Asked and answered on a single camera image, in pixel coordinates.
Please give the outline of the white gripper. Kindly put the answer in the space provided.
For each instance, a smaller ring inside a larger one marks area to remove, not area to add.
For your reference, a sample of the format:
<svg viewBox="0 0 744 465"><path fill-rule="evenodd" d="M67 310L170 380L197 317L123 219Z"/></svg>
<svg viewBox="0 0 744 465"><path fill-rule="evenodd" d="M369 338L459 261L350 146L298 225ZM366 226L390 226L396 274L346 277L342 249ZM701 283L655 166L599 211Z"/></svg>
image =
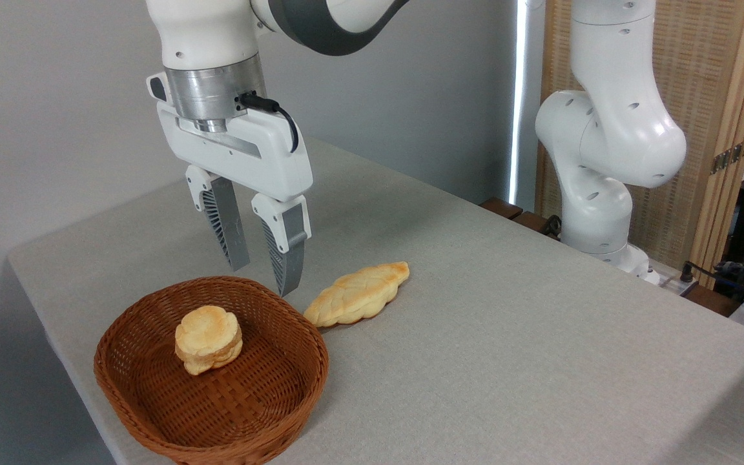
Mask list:
<svg viewBox="0 0 744 465"><path fill-rule="evenodd" d="M168 83L163 72L147 78L168 145L190 164L185 179L195 209L209 221L231 270L238 271L250 256L232 181L258 192L252 209L261 219L278 294L286 296L299 286L304 242L312 236L301 195L313 184L304 141L293 137L283 115L260 110L227 120L180 117Z"/></svg>

